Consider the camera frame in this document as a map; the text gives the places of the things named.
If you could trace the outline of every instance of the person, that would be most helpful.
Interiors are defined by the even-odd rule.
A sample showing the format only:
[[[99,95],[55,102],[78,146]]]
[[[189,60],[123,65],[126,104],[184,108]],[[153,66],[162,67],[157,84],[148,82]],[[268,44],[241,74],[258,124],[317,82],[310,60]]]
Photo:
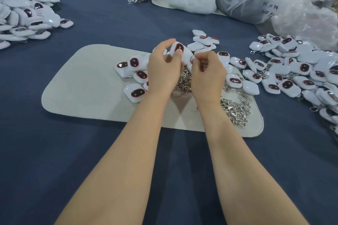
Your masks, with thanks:
[[[172,59],[163,56],[175,41],[160,43],[150,55],[146,96],[55,225],[142,224],[164,110],[182,66],[182,50]],[[308,224],[223,111],[220,95],[226,70],[216,53],[198,53],[195,58],[191,90],[205,128],[227,224]]]

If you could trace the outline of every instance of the blue table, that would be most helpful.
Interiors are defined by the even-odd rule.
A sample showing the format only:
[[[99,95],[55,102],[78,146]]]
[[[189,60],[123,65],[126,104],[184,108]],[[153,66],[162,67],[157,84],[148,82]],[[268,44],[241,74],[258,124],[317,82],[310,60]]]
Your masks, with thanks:
[[[189,44],[191,30],[201,29],[221,40],[217,50],[244,58],[259,35],[231,18],[151,2],[61,1],[55,11],[74,27],[0,51],[0,224],[53,224],[125,125],[42,108],[44,88],[79,48],[110,44],[150,52],[168,38]],[[311,224],[337,224],[336,142],[309,105],[259,87],[265,129],[247,145]],[[144,224],[225,224],[204,133],[161,130]]]

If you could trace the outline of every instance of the white tray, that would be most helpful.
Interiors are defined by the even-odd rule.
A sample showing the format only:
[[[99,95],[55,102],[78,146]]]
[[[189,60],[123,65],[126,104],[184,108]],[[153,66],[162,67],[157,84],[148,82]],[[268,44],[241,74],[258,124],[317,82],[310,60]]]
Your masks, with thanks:
[[[157,5],[159,7],[164,7],[164,8],[170,8],[170,9],[178,9],[172,5],[170,5],[167,0],[151,0],[151,2],[154,5]],[[216,9],[215,12],[213,12],[213,14],[218,14],[218,15],[223,15],[223,16],[227,16],[226,14],[224,14],[221,10],[219,10],[218,8]]]
[[[109,45],[88,45],[78,50],[58,71],[42,94],[42,106],[49,112],[66,116],[127,122],[137,104],[124,95],[123,88],[136,82],[120,78],[114,66],[146,52]],[[235,92],[222,96],[237,101]],[[243,137],[255,137],[264,123],[255,101],[246,129],[238,127]],[[166,107],[163,127],[204,131],[195,99],[191,94],[171,98]]]

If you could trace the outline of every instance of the person's left hand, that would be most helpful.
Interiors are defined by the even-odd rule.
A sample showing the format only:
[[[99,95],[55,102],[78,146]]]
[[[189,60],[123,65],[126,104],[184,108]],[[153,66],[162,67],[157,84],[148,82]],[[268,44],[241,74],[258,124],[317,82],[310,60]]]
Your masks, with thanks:
[[[161,42],[149,57],[148,70],[148,94],[156,93],[163,98],[170,98],[180,78],[180,72],[184,68],[181,63],[182,50],[178,49],[174,56],[163,55],[166,48],[172,46],[176,39],[168,39]]]

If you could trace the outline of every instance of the forearm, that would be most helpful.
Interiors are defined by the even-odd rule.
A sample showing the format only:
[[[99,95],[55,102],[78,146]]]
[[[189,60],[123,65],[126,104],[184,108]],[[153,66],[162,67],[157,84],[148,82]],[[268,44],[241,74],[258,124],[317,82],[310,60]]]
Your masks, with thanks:
[[[217,105],[200,110],[217,191],[231,224],[308,224]]]
[[[142,224],[165,106],[145,96],[56,224]]]

